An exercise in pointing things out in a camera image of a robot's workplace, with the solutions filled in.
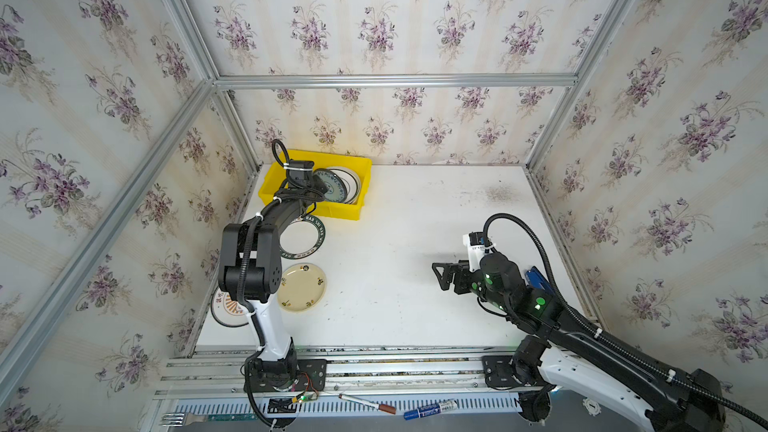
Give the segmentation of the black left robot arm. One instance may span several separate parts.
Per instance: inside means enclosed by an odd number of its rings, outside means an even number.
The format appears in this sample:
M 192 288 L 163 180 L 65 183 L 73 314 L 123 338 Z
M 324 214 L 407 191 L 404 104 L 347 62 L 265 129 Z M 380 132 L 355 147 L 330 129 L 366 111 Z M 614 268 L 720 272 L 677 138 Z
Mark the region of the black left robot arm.
M 312 161 L 292 158 L 279 139 L 271 142 L 271 151 L 285 178 L 260 212 L 224 228 L 218 266 L 219 289 L 245 313 L 257 340 L 256 351 L 243 366 L 249 396 L 258 386 L 289 389 L 300 372 L 293 339 L 277 304 L 283 273 L 281 236 L 312 213 L 326 193 Z

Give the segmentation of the dark blue floral plate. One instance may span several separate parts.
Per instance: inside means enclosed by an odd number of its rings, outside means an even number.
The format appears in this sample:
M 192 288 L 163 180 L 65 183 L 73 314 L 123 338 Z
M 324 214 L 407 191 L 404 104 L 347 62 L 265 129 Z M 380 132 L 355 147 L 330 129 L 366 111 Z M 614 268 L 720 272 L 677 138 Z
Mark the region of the dark blue floral plate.
M 319 179 L 325 187 L 325 201 L 340 204 L 347 202 L 349 189 L 346 182 L 335 172 L 321 168 L 314 171 L 314 177 Z

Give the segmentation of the white plate black flower outline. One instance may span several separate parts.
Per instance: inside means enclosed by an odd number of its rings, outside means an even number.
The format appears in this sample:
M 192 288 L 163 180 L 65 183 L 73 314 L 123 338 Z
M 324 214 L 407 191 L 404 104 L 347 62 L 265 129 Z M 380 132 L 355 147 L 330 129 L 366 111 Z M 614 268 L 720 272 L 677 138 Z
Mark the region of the white plate black flower outline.
M 346 167 L 330 167 L 329 170 L 345 183 L 347 190 L 345 204 L 354 204 L 362 188 L 359 176 L 353 170 Z

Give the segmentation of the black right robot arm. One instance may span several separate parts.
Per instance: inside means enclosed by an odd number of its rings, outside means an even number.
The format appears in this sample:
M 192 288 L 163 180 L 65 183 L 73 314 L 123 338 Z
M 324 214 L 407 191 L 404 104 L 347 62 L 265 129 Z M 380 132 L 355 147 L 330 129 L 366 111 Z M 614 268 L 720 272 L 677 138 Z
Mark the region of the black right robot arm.
M 493 223 L 506 220 L 531 239 L 545 278 L 534 286 L 490 238 Z M 488 383 L 504 379 L 540 386 L 546 394 L 570 389 L 610 408 L 643 431 L 722 431 L 728 412 L 761 428 L 765 418 L 727 399 L 722 384 L 702 369 L 687 372 L 630 347 L 590 322 L 564 298 L 548 254 L 532 228 L 509 213 L 491 215 L 479 232 L 465 236 L 468 257 L 434 262 L 442 290 L 473 294 L 481 309 L 501 317 L 525 337 Z

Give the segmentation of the green rim lettered plate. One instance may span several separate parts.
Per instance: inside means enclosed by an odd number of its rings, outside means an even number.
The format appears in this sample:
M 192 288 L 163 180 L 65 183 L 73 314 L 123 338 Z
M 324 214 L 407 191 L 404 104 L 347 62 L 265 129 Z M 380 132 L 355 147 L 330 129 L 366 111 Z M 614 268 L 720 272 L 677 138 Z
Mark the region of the green rim lettered plate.
M 326 227 L 321 219 L 313 215 L 300 217 L 281 233 L 281 257 L 288 260 L 305 259 L 316 253 L 325 239 Z

